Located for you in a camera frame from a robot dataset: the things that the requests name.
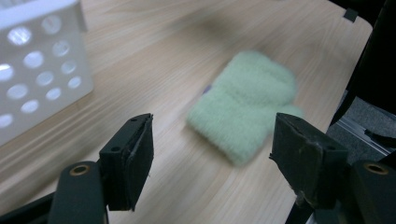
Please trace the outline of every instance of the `black metal bracket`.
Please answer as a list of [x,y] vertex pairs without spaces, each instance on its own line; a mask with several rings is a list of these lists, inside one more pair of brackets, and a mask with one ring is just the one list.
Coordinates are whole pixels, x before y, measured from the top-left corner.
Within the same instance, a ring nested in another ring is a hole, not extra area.
[[66,167],[55,192],[0,217],[14,223],[108,223],[107,210],[134,210],[151,168],[151,114],[129,119],[99,152],[100,160]]
[[347,223],[396,220],[394,153],[349,165],[342,145],[305,120],[278,113],[270,159],[297,195],[288,224],[305,223],[314,211],[334,208]]
[[335,112],[331,125],[345,115],[354,99],[396,114],[393,99],[394,52],[396,50],[396,0],[331,0],[346,9],[348,16],[359,13],[373,27],[346,87],[345,100]]

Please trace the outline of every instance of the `wooden table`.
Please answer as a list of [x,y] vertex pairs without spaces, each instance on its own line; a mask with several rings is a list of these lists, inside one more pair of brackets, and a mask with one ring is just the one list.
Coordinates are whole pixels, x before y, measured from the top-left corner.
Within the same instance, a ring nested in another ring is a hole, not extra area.
[[272,139],[233,167],[186,125],[204,88],[239,51],[297,77],[295,104],[325,132],[372,31],[325,0],[82,1],[94,91],[0,147],[0,214],[55,190],[62,169],[96,161],[129,118],[154,114],[155,158],[136,211],[110,223],[283,223],[294,202],[268,159]]

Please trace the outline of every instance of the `white plastic basket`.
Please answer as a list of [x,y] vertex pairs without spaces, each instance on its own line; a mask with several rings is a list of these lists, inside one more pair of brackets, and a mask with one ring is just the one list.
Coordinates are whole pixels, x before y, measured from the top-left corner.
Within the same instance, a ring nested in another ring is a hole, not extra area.
[[0,146],[93,89],[78,0],[0,0]]

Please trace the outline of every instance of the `light green cloth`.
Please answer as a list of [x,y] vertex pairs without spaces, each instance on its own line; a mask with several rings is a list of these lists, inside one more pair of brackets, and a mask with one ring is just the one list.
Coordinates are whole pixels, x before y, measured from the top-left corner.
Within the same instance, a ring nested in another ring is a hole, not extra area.
[[234,165],[244,165],[275,128],[276,112],[298,117],[293,73],[258,51],[242,51],[193,106],[187,122]]

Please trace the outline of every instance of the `green towel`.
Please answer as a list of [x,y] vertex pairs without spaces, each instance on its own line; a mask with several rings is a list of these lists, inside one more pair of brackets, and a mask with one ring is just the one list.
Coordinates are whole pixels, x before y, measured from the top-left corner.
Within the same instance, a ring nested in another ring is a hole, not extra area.
[[292,105],[296,92],[290,70],[258,51],[242,51],[192,107],[187,122],[241,166],[274,130],[276,112],[303,115]]

